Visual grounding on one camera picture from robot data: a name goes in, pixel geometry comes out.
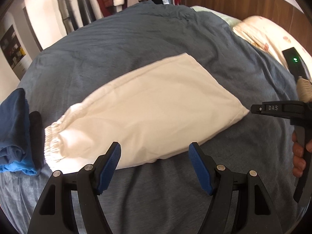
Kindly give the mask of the person's right hand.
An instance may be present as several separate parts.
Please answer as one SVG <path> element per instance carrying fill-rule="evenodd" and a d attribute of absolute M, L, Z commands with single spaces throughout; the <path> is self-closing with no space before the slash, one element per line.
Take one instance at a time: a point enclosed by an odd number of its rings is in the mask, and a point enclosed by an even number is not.
<path fill-rule="evenodd" d="M 303 159 L 304 155 L 304 148 L 298 143 L 297 140 L 297 134 L 296 132 L 293 132 L 292 134 L 292 141 L 293 141 L 293 146 L 292 146 L 292 152 L 293 152 L 293 175 L 297 178 L 302 177 L 303 172 L 306 167 L 306 161 Z"/>

